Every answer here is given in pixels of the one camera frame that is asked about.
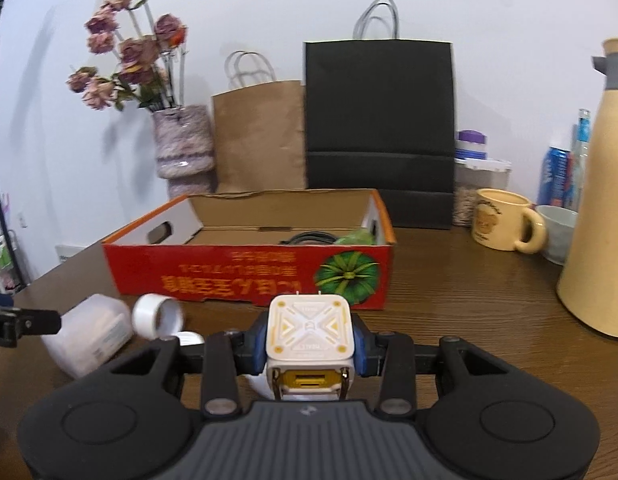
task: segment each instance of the red box side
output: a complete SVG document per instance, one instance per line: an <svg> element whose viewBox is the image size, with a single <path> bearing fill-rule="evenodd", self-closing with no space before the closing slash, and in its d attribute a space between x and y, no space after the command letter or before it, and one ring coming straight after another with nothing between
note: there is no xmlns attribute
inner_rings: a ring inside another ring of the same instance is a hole
<svg viewBox="0 0 618 480"><path fill-rule="evenodd" d="M342 294L352 308L384 307L391 246L116 246L104 250L121 294L250 301Z"/></svg>

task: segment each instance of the vase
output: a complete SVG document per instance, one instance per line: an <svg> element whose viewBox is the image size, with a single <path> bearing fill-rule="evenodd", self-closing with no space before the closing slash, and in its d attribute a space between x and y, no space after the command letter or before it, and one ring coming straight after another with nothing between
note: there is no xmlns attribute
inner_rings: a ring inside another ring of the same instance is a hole
<svg viewBox="0 0 618 480"><path fill-rule="evenodd" d="M618 337L618 38L594 67L607 75L590 140L582 202L558 296L574 316Z"/></svg>
<svg viewBox="0 0 618 480"><path fill-rule="evenodd" d="M214 138L204 105L153 113L157 173L169 182L169 198L215 189Z"/></svg>

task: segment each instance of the white tape roll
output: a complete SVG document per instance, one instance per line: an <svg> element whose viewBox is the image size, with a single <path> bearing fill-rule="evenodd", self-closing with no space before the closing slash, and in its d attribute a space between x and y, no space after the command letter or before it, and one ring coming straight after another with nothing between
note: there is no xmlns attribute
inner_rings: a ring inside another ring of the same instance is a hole
<svg viewBox="0 0 618 480"><path fill-rule="evenodd" d="M160 294L145 294L135 302L131 321L137 335L153 340L180 332L184 316L176 299Z"/></svg>
<svg viewBox="0 0 618 480"><path fill-rule="evenodd" d="M202 345L205 338L196 332L178 332L176 337L180 339L180 346Z"/></svg>

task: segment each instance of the cream mug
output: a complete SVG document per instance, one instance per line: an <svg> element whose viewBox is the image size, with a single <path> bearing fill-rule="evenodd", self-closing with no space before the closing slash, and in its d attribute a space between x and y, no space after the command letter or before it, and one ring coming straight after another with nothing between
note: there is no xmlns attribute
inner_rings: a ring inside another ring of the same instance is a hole
<svg viewBox="0 0 618 480"><path fill-rule="evenodd" d="M547 229L542 216L522 195L502 189L479 189L471 233L479 244L499 251L537 253L545 245ZM528 242L522 241L525 220L531 223Z"/></svg>

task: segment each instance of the wooden table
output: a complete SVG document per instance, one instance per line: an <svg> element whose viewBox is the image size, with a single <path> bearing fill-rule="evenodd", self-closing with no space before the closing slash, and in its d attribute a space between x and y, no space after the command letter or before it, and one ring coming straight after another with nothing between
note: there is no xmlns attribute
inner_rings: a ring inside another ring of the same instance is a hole
<svg viewBox="0 0 618 480"><path fill-rule="evenodd" d="M618 341L576 321L554 292L560 267L542 257L486 249L466 230L398 230L387 307L361 315L371 330L398 330L423 344L459 335L585 402L602 439L586 478L618 480ZM102 249L95 245L16 297L17 306L66 312L94 293L118 296ZM132 304L134 298L124 298ZM261 309L245 304L185 303L187 329L203 335L247 328ZM68 378L39 338L0 348L0 480L30 480L15 441L26 408ZM352 395L373 400L377 379L356 380ZM435 401L433 382L418 380L419 406ZM241 379L244 402L256 395ZM198 402L198 380L183 402Z"/></svg>

